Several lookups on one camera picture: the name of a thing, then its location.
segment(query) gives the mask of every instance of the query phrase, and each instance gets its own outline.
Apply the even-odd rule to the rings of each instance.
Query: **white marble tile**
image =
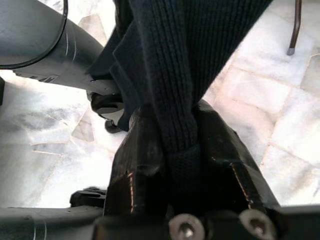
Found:
[[[1,144],[0,207],[33,208],[59,158],[27,144]]]
[[[301,88],[320,97],[320,54],[311,57]]]
[[[102,46],[107,43],[104,27],[98,14],[85,16],[79,22],[79,27],[84,29],[93,38],[95,38]]]
[[[84,17],[96,13],[99,0],[68,0],[68,18],[78,24]]]
[[[38,1],[56,10],[58,13],[63,12],[64,0],[38,0]]]
[[[312,56],[320,55],[320,40],[316,41],[312,50]]]
[[[61,156],[64,152],[64,143],[40,143],[31,145],[31,150],[40,154],[54,154]]]
[[[127,135],[127,132],[120,131],[114,134],[110,134],[105,130],[105,119],[99,117],[91,109],[88,110],[91,117],[94,143],[99,146],[105,147],[109,153],[114,156],[123,139]]]
[[[221,94],[267,112],[275,123],[291,88],[280,82],[231,67]]]
[[[235,61],[237,54],[238,54],[238,51],[236,50],[231,55],[229,60],[225,63],[223,69],[220,71],[218,76],[215,77],[212,84],[210,85],[210,87],[206,91],[205,95],[203,96],[203,99],[206,100],[210,105],[213,106],[215,104],[217,96],[223,86],[223,83],[225,82],[225,78],[229,72],[231,65]]]
[[[295,20],[296,0],[273,0],[267,11],[270,11],[288,22]]]
[[[232,100],[223,95],[219,95],[213,108],[237,132],[259,165],[274,129],[270,115],[258,107]]]
[[[294,89],[284,106],[272,142],[314,166],[320,165],[320,98]]]
[[[314,193],[314,197],[311,200],[311,204],[320,205],[320,167],[314,168],[313,173],[317,176],[318,187]]]
[[[6,80],[0,107],[0,143],[64,143],[89,102],[84,90],[40,83],[1,72]]]
[[[103,147],[72,138],[48,179],[37,208],[69,207],[71,194],[88,187],[107,189],[113,155]]]
[[[234,65],[299,86],[314,48],[314,40],[301,32],[295,54],[288,56],[291,33],[291,24],[269,11],[264,12],[239,46]]]
[[[114,1],[100,0],[97,5],[97,14],[100,16],[104,34],[108,40],[116,26],[116,7]]]
[[[308,162],[270,146],[260,169],[281,205],[316,203],[320,178]]]
[[[75,127],[72,136],[87,142],[93,142],[95,140],[89,109]]]
[[[295,1],[294,0],[274,0],[269,10],[286,21],[291,23],[295,20]],[[301,31],[320,41],[320,2],[318,0],[302,0],[301,8]]]

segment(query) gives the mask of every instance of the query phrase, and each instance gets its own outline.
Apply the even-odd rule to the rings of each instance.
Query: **metal screw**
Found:
[[[244,210],[239,219],[249,233],[260,240],[277,240],[276,227],[270,218],[256,209]]]
[[[190,214],[180,214],[169,222],[172,240],[204,240],[205,229],[201,221]]]
[[[195,234],[195,230],[188,223],[183,223],[180,226],[179,235],[181,240],[192,239]]]

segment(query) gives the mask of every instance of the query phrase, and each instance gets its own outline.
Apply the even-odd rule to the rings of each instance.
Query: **metal rod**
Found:
[[[295,48],[296,48],[299,30],[301,26],[301,8],[302,8],[302,0],[295,0],[294,27],[293,27],[290,46],[287,52],[287,55],[289,56],[295,53]]]
[[[3,79],[0,77],[0,106],[2,105],[3,100],[4,100],[5,84],[6,84],[5,80],[3,80]]]

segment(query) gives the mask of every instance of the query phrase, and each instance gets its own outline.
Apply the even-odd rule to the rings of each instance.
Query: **black wheel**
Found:
[[[118,128],[112,120],[105,121],[104,128],[110,134],[115,134],[121,131],[121,129]]]

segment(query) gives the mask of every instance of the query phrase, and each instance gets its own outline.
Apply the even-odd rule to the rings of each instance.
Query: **black cable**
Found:
[[[55,48],[55,46],[58,44],[58,42],[60,41],[62,35],[64,34],[64,30],[67,24],[67,20],[68,20],[68,0],[63,0],[63,14],[62,14],[62,22],[59,28],[59,31],[56,35],[56,38],[54,40],[54,42],[47,48],[46,51],[44,51],[42,54],[40,54],[39,56],[35,57],[34,59],[28,60],[28,61],[24,61],[21,63],[16,63],[16,64],[4,64],[4,65],[0,65],[0,69],[6,69],[6,70],[12,70],[12,69],[19,69],[19,68],[24,68],[27,66],[30,66],[32,64],[35,64],[39,61],[41,61],[42,59],[44,59],[49,53],[51,53],[51,51]]]

